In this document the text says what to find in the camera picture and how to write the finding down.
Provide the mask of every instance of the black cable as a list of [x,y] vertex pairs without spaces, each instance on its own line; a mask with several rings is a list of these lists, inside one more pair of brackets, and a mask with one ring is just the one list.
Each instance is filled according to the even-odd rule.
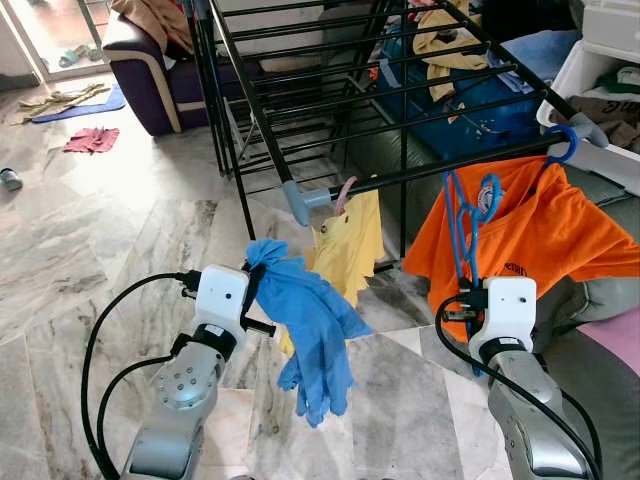
[[582,439],[578,436],[576,432],[573,431],[573,429],[557,413],[555,413],[553,410],[547,407],[544,403],[540,402],[540,400],[538,400],[534,395],[529,393],[520,385],[510,380],[509,378],[505,377],[504,375],[494,370],[493,368],[485,365],[482,362],[479,362],[475,358],[459,350],[447,339],[447,337],[444,334],[444,331],[442,330],[442,318],[445,316],[445,309],[452,303],[465,302],[466,300],[467,300],[467,295],[460,294],[460,295],[456,295],[454,297],[448,298],[447,300],[442,302],[440,307],[438,307],[438,312],[436,313],[435,327],[436,327],[436,333],[440,341],[444,344],[445,347],[447,347],[449,351],[451,351],[451,353],[461,358],[465,362],[471,364],[472,366],[479,368],[480,370],[485,372],[487,375],[493,377],[495,380],[499,381],[503,385],[509,387],[511,390],[513,390],[515,393],[523,397],[525,400],[531,403],[534,407],[536,407],[538,410],[544,413],[547,417],[549,417],[549,419],[552,420],[575,443],[576,447],[578,447],[578,450],[580,450],[580,453],[584,456],[584,458],[587,461],[589,470],[591,470],[591,474],[593,475],[593,480],[602,480],[602,475],[600,473],[602,471],[601,464],[596,462],[596,460],[594,459],[594,456],[591,454],[591,452],[589,451],[589,448],[585,445]]
[[593,444],[593,455],[595,457],[596,464],[598,465],[598,468],[602,473],[602,448],[600,447],[600,438],[598,437],[598,431],[596,430],[596,426],[593,424],[593,420],[591,420],[591,417],[589,416],[587,411],[575,398],[573,398],[564,390],[561,390],[561,392],[562,397],[571,405],[573,405],[573,408],[578,411],[578,413],[584,420],[584,423],[587,425],[587,430],[589,430],[589,436],[591,437],[591,443]]
[[93,429],[91,428],[91,420],[89,418],[89,406],[87,399],[87,392],[89,388],[89,371],[91,369],[91,357],[93,356],[93,347],[95,346],[96,339],[98,338],[98,332],[100,331],[100,327],[102,326],[109,313],[111,313],[111,310],[113,310],[124,297],[129,295],[134,290],[155,280],[160,280],[163,278],[182,280],[184,277],[185,275],[181,273],[160,273],[158,275],[151,275],[150,277],[144,278],[134,283],[133,285],[130,285],[125,290],[123,290],[116,298],[114,298],[111,303],[109,303],[109,305],[107,305],[107,308],[105,308],[100,314],[98,320],[96,321],[96,324],[91,330],[91,334],[89,335],[89,341],[87,342],[87,351],[85,353],[84,363],[82,365],[82,383],[80,385],[80,414],[82,416],[82,428],[84,430],[84,435],[87,438],[87,443],[89,444],[89,450],[91,451],[93,458],[96,460],[98,468],[100,468],[100,471],[102,472],[105,480],[118,480],[120,478],[120,474],[111,462],[108,453],[106,451],[102,451],[102,449],[96,443],[96,439],[93,435]]
[[156,358],[150,358],[147,360],[142,360],[141,362],[134,363],[133,365],[129,365],[127,368],[125,368],[120,373],[118,373],[115,377],[113,377],[113,380],[111,380],[111,383],[109,383],[109,386],[104,391],[104,394],[102,395],[102,400],[100,400],[100,408],[98,409],[98,419],[96,421],[97,423],[96,436],[98,438],[98,447],[100,448],[100,450],[102,450],[102,453],[104,454],[105,459],[112,465],[113,465],[113,461],[109,456],[107,444],[104,440],[104,416],[105,416],[105,413],[107,412],[107,405],[109,403],[109,397],[111,397],[111,393],[113,393],[113,390],[116,388],[118,383],[134,370],[137,370],[138,368],[146,367],[148,365],[156,365],[158,363],[164,363],[171,360],[172,358],[173,358],[173,355],[167,355],[164,357],[156,357]]

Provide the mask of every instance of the orange t-shirt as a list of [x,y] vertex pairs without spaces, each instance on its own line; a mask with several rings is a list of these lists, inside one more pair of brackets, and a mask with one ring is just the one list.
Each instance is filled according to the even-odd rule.
[[[496,215],[478,229],[478,275],[533,278],[538,297],[565,275],[577,282],[640,276],[640,246],[568,183],[560,165],[543,170],[546,158],[525,157],[457,171],[462,190],[474,205],[482,179],[489,173],[500,178],[502,199]],[[458,208],[456,199],[454,212]],[[464,220],[468,247],[468,215]],[[407,254],[404,269],[430,278],[428,300],[434,309],[459,292],[442,192]],[[469,265],[464,265],[463,274],[471,279]],[[457,340],[467,340],[464,324],[444,327]]]

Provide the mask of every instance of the purple sofa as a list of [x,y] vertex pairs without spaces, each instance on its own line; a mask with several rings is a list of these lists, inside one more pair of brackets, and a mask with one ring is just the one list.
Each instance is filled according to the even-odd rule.
[[[102,48],[129,105],[144,128],[153,136],[208,124],[198,72],[193,61],[165,68],[156,41],[119,13],[112,11]],[[257,62],[245,64],[251,78],[260,78]],[[223,94],[230,100],[242,98],[233,67],[219,67]]]

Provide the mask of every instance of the black metal rack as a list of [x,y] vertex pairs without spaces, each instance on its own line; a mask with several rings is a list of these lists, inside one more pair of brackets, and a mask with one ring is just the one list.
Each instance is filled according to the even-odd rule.
[[[488,110],[530,99],[545,99],[565,118],[571,119],[571,124],[580,137],[590,136],[593,129],[597,128],[584,115],[576,114],[576,111],[568,103],[536,77],[533,72],[446,0],[441,0],[433,6],[411,8],[406,7],[406,0],[373,0],[367,14],[314,22],[300,22],[293,25],[262,27],[233,33],[230,32],[226,23],[227,18],[240,15],[305,7],[327,7],[341,3],[344,2],[341,0],[311,0],[223,12],[216,0],[184,0],[185,14],[193,37],[195,59],[199,68],[218,167],[221,174],[233,174],[235,177],[247,229],[252,239],[255,239],[255,233],[247,202],[248,194],[269,188],[282,187],[292,213],[302,225],[308,224],[310,209],[326,204],[338,197],[342,185],[308,191],[300,188],[301,184],[320,178],[319,176],[307,179],[294,178],[292,175],[290,166],[311,162],[323,157],[322,154],[312,153],[292,158],[292,156],[299,155],[300,152],[306,150],[317,147],[331,147],[333,149],[340,142],[348,142],[358,137],[375,135],[386,131],[400,130],[400,170],[374,178],[359,180],[350,189],[350,193],[356,194],[396,184],[401,186],[400,251],[401,256],[403,256],[406,239],[406,184],[408,181],[479,162],[512,158],[524,152],[542,149],[567,140],[564,133],[553,133],[530,141],[466,155],[446,163],[407,168],[407,133],[411,127],[462,113]],[[409,14],[436,9],[445,10],[453,17],[455,22],[437,27],[418,28],[411,32],[404,28]],[[402,28],[394,33],[384,32],[384,24],[387,18],[396,15],[401,17]],[[287,36],[353,25],[364,26],[362,38],[355,42],[328,42],[247,55],[241,55],[236,47],[236,43],[247,40]],[[377,65],[377,62],[369,62],[368,58],[379,40],[399,38],[402,42],[402,50],[406,52],[409,37],[416,33],[457,28],[465,28],[479,43],[477,45],[390,59],[390,64],[401,64],[403,77],[401,86],[384,91],[368,91],[361,86],[363,73]],[[214,29],[219,34],[219,40],[214,38]],[[245,94],[243,99],[228,101],[223,97],[223,84],[220,81],[218,70],[221,60],[216,56],[215,50],[216,45],[220,44],[223,44],[226,48],[228,61],[233,65],[238,80],[242,85]],[[320,66],[308,71],[274,75],[269,78],[251,78],[245,69],[245,62],[247,61],[310,53],[318,54],[340,49],[353,50],[352,61],[331,66]],[[504,62],[504,65],[469,71],[462,75],[435,78],[419,84],[409,84],[407,81],[407,65],[410,62],[451,53],[486,53],[488,49],[491,49]],[[434,85],[462,79],[482,80],[508,71],[517,71],[518,75],[533,88],[533,91],[517,98],[499,100],[482,105],[465,106],[463,110],[452,109],[449,112],[421,118],[408,117],[408,96],[413,91],[424,90]],[[401,94],[402,97],[402,114],[399,118],[394,118],[385,112],[378,100],[385,96],[397,94]],[[349,128],[350,113],[355,109],[362,108],[371,110],[373,117],[361,118],[359,121],[378,117],[385,121],[385,125],[352,132]],[[293,145],[287,144],[296,136],[325,131],[326,136],[323,138],[294,143]],[[248,149],[256,143],[256,133],[259,134],[260,141],[264,142],[266,152],[248,154]],[[254,192],[245,191],[243,176],[270,169],[275,170],[277,174],[277,185]]]

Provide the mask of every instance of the blue mat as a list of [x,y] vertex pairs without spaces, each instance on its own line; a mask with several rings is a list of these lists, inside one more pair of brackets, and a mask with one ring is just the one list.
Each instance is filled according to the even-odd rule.
[[62,113],[56,113],[53,115],[42,115],[31,120],[33,123],[45,123],[53,122],[54,120],[62,120],[64,118],[79,117],[80,115],[89,115],[90,113],[109,112],[111,110],[119,110],[126,105],[126,100],[120,90],[120,85],[113,84],[111,95],[107,99],[107,102],[102,105],[86,105],[71,107],[69,110],[65,110]]

